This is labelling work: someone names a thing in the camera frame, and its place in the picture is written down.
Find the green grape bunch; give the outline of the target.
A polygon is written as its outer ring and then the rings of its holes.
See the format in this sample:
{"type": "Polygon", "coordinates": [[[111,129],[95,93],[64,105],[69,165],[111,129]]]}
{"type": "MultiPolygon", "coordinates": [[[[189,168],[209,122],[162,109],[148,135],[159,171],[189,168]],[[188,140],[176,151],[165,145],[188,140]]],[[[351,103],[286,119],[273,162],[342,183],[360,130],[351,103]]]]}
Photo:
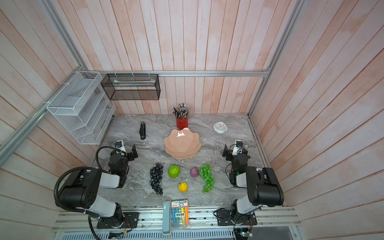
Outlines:
{"type": "Polygon", "coordinates": [[[210,192],[213,189],[215,183],[210,164],[204,164],[200,168],[200,176],[205,182],[205,185],[203,186],[203,193],[210,192]]]}

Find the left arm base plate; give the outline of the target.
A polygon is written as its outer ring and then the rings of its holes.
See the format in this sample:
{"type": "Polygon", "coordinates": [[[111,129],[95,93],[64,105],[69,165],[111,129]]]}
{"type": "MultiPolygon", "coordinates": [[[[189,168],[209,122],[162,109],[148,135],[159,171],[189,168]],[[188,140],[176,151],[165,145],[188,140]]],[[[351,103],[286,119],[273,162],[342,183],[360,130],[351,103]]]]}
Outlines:
{"type": "Polygon", "coordinates": [[[138,225],[139,212],[122,212],[110,218],[101,218],[97,229],[135,229],[138,225]]]}

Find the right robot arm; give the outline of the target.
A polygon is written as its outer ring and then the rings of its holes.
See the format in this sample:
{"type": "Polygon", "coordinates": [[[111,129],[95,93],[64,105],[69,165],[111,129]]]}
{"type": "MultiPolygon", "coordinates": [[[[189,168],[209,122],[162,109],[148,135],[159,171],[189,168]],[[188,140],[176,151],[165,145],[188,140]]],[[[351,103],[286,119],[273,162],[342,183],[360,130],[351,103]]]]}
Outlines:
{"type": "Polygon", "coordinates": [[[222,156],[230,162],[231,170],[226,172],[231,185],[247,190],[247,194],[231,205],[230,217],[233,224],[243,224],[250,215],[262,206],[275,207],[284,203],[284,193],[272,168],[256,168],[248,165],[250,156],[237,141],[233,149],[225,145],[222,156]]]}

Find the yellow fake pear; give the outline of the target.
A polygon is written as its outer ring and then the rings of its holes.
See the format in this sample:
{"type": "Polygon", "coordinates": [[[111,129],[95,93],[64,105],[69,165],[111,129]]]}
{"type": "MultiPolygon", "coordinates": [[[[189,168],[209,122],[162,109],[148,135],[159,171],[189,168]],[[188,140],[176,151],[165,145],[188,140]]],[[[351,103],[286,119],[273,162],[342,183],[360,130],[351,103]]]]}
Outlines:
{"type": "Polygon", "coordinates": [[[185,182],[181,182],[179,183],[178,189],[180,192],[185,193],[188,190],[188,184],[185,182]]]}

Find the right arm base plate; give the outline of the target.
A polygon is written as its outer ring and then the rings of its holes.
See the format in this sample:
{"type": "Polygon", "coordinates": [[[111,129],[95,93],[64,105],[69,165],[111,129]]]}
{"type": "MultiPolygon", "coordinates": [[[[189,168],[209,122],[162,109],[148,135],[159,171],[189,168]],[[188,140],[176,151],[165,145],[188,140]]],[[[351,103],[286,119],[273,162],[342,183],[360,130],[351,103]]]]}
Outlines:
{"type": "Polygon", "coordinates": [[[213,212],[219,226],[247,225],[256,226],[257,219],[255,214],[239,214],[234,210],[217,209],[213,212]]]}

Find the green bumpy fake fruit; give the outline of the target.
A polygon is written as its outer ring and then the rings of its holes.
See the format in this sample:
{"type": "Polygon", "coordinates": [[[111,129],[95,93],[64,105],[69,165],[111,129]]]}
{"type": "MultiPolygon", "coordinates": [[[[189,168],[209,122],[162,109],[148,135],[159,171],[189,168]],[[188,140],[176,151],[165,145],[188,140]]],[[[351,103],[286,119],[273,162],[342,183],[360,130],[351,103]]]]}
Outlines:
{"type": "Polygon", "coordinates": [[[172,165],[170,166],[169,170],[168,170],[168,175],[170,178],[177,178],[180,174],[181,170],[180,170],[180,167],[177,166],[177,165],[172,165]]]}

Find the purple fake fruit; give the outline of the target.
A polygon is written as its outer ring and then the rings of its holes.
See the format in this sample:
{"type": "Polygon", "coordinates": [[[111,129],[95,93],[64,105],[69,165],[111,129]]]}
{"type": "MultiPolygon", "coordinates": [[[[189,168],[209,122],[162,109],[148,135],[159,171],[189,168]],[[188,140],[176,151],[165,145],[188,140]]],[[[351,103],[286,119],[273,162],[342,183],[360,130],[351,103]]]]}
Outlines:
{"type": "Polygon", "coordinates": [[[197,167],[193,167],[193,168],[191,168],[191,170],[190,170],[190,175],[191,175],[191,177],[193,177],[193,178],[197,178],[197,177],[200,175],[200,171],[199,171],[199,169],[198,169],[197,167]]]}

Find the dark purple grape bunch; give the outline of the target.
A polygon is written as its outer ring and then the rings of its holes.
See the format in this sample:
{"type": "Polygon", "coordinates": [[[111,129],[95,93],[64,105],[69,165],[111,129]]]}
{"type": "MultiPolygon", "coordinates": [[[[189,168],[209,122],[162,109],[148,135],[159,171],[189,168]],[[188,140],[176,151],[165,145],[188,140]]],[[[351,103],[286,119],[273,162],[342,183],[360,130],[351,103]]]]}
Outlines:
{"type": "Polygon", "coordinates": [[[156,163],[150,169],[150,185],[157,195],[163,195],[162,180],[163,180],[163,164],[156,163]]]}

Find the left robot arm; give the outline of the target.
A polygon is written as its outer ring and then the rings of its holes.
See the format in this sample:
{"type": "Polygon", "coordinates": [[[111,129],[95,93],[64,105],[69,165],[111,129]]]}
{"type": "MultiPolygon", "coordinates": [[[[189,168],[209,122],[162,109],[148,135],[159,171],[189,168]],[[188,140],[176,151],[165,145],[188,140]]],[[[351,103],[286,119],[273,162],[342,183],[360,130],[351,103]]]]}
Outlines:
{"type": "Polygon", "coordinates": [[[138,158],[138,153],[135,146],[129,152],[122,145],[109,149],[108,170],[98,164],[97,168],[76,167],[66,171],[54,186],[54,200],[63,210],[97,219],[99,229],[133,229],[138,225],[139,214],[124,212],[119,203],[100,196],[98,190],[121,189],[130,170],[129,162],[138,158]]]}

